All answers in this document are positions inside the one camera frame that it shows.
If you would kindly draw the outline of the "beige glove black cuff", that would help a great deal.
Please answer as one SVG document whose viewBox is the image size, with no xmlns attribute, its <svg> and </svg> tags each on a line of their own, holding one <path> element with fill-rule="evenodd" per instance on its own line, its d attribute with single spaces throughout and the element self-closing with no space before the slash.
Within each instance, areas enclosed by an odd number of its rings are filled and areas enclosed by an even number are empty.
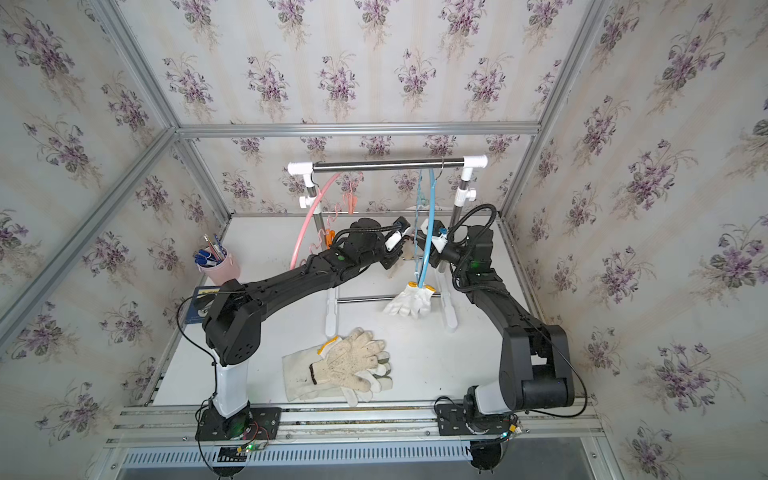
<svg viewBox="0 0 768 480">
<path fill-rule="evenodd" d="M 371 331 L 354 329 L 318 350 L 320 359 L 309 366 L 310 380 L 323 390 L 338 389 L 350 407 L 369 402 L 393 388 L 386 342 Z"/>
<path fill-rule="evenodd" d="M 419 246 L 419 243 L 418 243 L 420 233 L 421 231 L 418 226 L 414 226 L 412 228 L 411 241 L 412 241 L 412 249 L 413 249 L 413 260 L 416 266 L 420 265 L 420 261 L 423 256 L 423 254 L 421 253 L 421 247 Z"/>
</svg>

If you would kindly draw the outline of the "white glove yellow cuff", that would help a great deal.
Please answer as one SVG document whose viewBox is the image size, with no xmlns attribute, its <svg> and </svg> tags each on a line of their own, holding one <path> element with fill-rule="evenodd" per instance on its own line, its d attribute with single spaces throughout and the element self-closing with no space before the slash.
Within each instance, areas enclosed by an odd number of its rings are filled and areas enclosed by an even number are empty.
<svg viewBox="0 0 768 480">
<path fill-rule="evenodd" d="M 431 312 L 431 300 L 436 290 L 429 285 L 420 287 L 409 282 L 405 289 L 389 301 L 383 312 L 390 316 L 421 318 Z"/>
</svg>

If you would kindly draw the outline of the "blue wavy hanger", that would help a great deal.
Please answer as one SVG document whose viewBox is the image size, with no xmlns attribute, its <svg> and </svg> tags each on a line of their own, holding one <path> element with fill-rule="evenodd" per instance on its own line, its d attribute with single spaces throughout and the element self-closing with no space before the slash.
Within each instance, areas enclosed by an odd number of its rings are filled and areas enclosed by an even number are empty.
<svg viewBox="0 0 768 480">
<path fill-rule="evenodd" d="M 427 221 L 425 223 L 426 231 L 424 233 L 424 246 L 422 247 L 423 260 L 421 265 L 421 272 L 418 276 L 418 283 L 417 283 L 417 287 L 419 289 L 424 289 L 426 285 L 426 277 L 427 277 L 427 272 L 429 268 L 429 257 L 431 253 L 431 247 L 432 247 L 431 238 L 433 234 L 433 224 L 434 224 L 435 210 L 436 210 L 435 190 L 436 190 L 436 183 L 437 183 L 437 177 L 433 170 L 429 171 L 429 182 L 430 182 L 429 210 L 428 210 Z"/>
</svg>

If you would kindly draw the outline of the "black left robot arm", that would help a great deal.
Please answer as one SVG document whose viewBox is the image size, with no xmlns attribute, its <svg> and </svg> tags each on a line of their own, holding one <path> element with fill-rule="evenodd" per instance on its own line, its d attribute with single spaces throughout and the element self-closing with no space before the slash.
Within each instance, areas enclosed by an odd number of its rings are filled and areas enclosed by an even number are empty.
<svg viewBox="0 0 768 480">
<path fill-rule="evenodd" d="M 330 247 L 310 255 L 302 266 L 271 278 L 220 288 L 202 322 L 207 347 L 215 352 L 216 393 L 213 409 L 228 420 L 249 406 L 248 360 L 261 344 L 262 323 L 279 310 L 316 292 L 360 276 L 379 264 L 390 269 L 402 254 L 410 223 L 397 218 L 383 226 L 362 218 L 336 233 Z"/>
</svg>

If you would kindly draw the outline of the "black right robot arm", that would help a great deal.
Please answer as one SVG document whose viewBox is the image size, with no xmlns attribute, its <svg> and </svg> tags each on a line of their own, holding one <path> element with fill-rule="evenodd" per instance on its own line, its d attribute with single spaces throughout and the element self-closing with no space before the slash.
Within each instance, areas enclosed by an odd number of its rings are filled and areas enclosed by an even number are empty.
<svg viewBox="0 0 768 480">
<path fill-rule="evenodd" d="M 497 379 L 468 388 L 463 400 L 465 418 L 516 413 L 549 415 L 553 408 L 570 407 L 576 396 L 575 372 L 564 329 L 547 325 L 514 298 L 492 266 L 498 211 L 481 204 L 455 225 L 434 236 L 443 247 L 432 247 L 432 267 L 450 266 L 451 285 L 495 326 L 501 337 Z"/>
</svg>

